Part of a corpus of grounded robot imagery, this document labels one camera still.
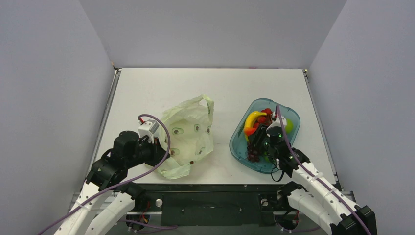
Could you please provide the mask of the yellow fake banana bunch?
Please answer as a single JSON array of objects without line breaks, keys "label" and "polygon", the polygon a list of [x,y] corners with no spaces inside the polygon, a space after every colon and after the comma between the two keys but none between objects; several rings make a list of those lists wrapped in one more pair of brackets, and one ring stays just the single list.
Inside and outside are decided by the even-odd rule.
[{"label": "yellow fake banana bunch", "polygon": [[[254,124],[254,116],[255,116],[255,114],[257,114],[258,112],[260,112],[260,111],[253,111],[253,112],[251,112],[251,113],[247,116],[247,118],[246,118],[246,120],[245,120],[245,123],[244,123],[244,127],[253,127],[253,124]],[[246,136],[245,134],[244,134],[244,136],[245,136],[245,140],[246,140],[247,142],[249,142],[248,136]]]}]

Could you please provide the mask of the light green plastic bag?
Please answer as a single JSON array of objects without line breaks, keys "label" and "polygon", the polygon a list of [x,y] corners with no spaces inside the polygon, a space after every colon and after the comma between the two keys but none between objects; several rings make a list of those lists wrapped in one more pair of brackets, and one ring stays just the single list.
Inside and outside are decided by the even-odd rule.
[{"label": "light green plastic bag", "polygon": [[166,179],[187,176],[191,166],[213,151],[214,101],[205,94],[163,112],[161,121],[171,140],[170,157],[156,171]]}]

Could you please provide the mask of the red fake bell pepper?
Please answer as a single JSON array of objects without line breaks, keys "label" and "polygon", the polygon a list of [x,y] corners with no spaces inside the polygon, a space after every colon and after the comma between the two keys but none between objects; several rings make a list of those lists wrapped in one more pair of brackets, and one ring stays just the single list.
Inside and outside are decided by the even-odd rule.
[{"label": "red fake bell pepper", "polygon": [[254,134],[257,131],[257,128],[255,127],[244,127],[243,132],[246,136],[250,136]]}]

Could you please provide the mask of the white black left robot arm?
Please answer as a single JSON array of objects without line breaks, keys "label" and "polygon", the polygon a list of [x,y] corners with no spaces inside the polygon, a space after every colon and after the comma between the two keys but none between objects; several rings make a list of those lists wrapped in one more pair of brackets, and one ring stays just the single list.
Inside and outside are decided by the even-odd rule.
[{"label": "white black left robot arm", "polygon": [[55,234],[105,234],[130,210],[139,211],[146,204],[145,189],[133,179],[129,169],[146,164],[148,175],[169,158],[169,136],[150,131],[123,131],[112,148],[92,164],[78,199]]}]

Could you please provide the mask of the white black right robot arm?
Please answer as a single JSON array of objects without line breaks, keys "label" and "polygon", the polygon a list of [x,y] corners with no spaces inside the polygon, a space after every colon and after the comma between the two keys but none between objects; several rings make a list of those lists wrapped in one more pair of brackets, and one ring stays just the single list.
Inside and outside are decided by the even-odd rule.
[{"label": "white black right robot arm", "polygon": [[292,148],[280,126],[244,128],[248,149],[274,160],[291,178],[276,195],[277,205],[297,210],[329,235],[375,235],[376,217],[369,206],[361,207],[334,187],[300,150]]}]

